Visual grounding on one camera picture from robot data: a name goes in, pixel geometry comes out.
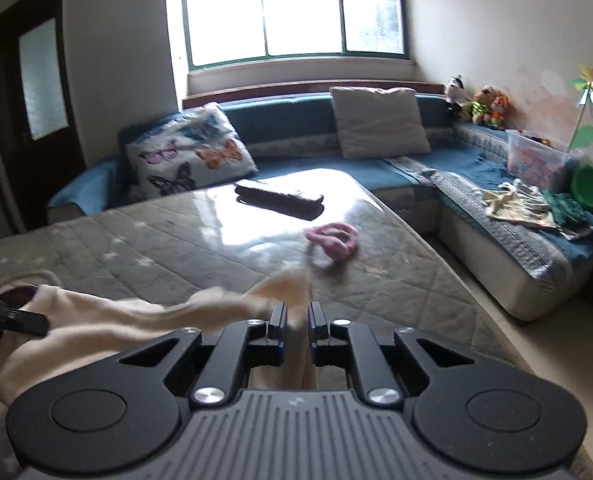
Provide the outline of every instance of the window sill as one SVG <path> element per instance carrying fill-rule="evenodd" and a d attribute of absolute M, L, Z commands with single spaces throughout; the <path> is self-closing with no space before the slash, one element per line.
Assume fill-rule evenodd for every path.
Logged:
<path fill-rule="evenodd" d="M 204 92 L 193 94 L 183 99 L 183 110 L 202 106 L 207 103 L 228 103 L 245 99 L 257 99 L 281 95 L 308 94 L 317 92 L 328 92 L 330 86 L 367 86 L 371 88 L 413 88 L 417 92 L 426 94 L 443 94 L 445 87 L 442 84 L 425 83 L 419 81 L 398 81 L 398 80 L 375 80 L 375 79 L 354 79 L 354 80 L 317 80 L 317 81 L 295 81 L 274 84 L 263 84 L 246 86 L 241 88 L 230 88 L 226 90 Z"/>
<path fill-rule="evenodd" d="M 414 81 L 416 63 L 388 57 L 299 57 L 201 68 L 188 74 L 188 95 L 324 81 Z"/>

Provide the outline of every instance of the gray mattress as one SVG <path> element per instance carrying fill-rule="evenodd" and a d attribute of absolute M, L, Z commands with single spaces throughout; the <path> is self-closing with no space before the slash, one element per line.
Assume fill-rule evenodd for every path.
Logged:
<path fill-rule="evenodd" d="M 48 269 L 71 290 L 173 305 L 215 285 L 244 292 L 301 263 L 313 270 L 313 298 L 328 320 L 358 320 L 379 335 L 415 326 L 511 360 L 513 350 L 435 251 L 350 177 L 327 176 L 343 193 L 323 191 L 326 209 L 314 222 L 237 203 L 231 186 L 201 190 L 0 240 L 0 279 Z M 331 221 L 360 232 L 358 253 L 340 266 L 308 251 L 302 234 Z M 344 386 L 339 371 L 321 370 L 320 387 Z M 0 406 L 0 480 L 18 471 L 3 413 Z"/>

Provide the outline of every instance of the beige towel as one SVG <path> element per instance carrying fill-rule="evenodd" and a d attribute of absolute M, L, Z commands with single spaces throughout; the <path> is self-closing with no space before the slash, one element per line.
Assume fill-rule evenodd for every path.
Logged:
<path fill-rule="evenodd" d="M 517 178 L 513 183 L 503 182 L 499 188 L 479 190 L 487 216 L 526 227 L 557 229 L 550 205 L 536 186 Z"/>
<path fill-rule="evenodd" d="M 273 274 L 246 294 L 221 287 L 201 290 L 170 308 L 142 300 L 112 301 L 41 285 L 24 310 L 48 316 L 45 338 L 6 332 L 0 347 L 0 401 L 10 405 L 27 389 L 57 375 L 122 352 L 177 328 L 195 326 L 215 332 L 239 320 L 269 319 L 273 300 L 288 304 L 284 365 L 255 368 L 251 387 L 316 389 L 309 360 L 307 305 L 310 281 L 306 269 Z"/>

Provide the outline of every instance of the frosted glass panel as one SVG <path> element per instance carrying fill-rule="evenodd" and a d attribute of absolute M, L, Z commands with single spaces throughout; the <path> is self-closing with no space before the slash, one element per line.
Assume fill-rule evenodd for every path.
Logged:
<path fill-rule="evenodd" d="M 30 134 L 36 140 L 68 126 L 56 53 L 54 18 L 21 36 L 19 51 Z"/>

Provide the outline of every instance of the window frame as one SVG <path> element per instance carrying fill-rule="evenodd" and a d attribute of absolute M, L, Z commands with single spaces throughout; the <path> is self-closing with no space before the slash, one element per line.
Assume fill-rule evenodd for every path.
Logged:
<path fill-rule="evenodd" d="M 190 38 L 190 19 L 188 17 L 188 0 L 181 0 L 182 14 L 183 14 L 183 30 L 185 32 L 185 46 L 188 53 L 188 68 L 190 72 L 193 70 L 201 70 L 203 68 L 215 68 L 221 66 L 228 66 L 239 63 L 257 62 L 257 61 L 271 61 L 274 59 L 303 59 L 308 57 L 378 57 L 385 59 L 407 59 L 409 60 L 409 37 L 407 34 L 407 12 L 405 0 L 401 0 L 401 25 L 403 27 L 403 53 L 395 52 L 372 52 L 372 51 L 358 51 L 348 50 L 347 40 L 345 36 L 345 11 L 343 9 L 343 0 L 339 0 L 340 12 L 340 33 L 341 33 L 341 51 L 340 52 L 311 52 L 307 54 L 280 54 L 272 56 L 268 52 L 268 37 L 265 32 L 265 15 L 263 15 L 263 37 L 265 42 L 265 56 L 244 57 L 241 59 L 230 59 L 227 61 L 219 61 L 217 63 L 208 63 L 205 65 L 194 65 L 192 60 L 192 39 Z"/>

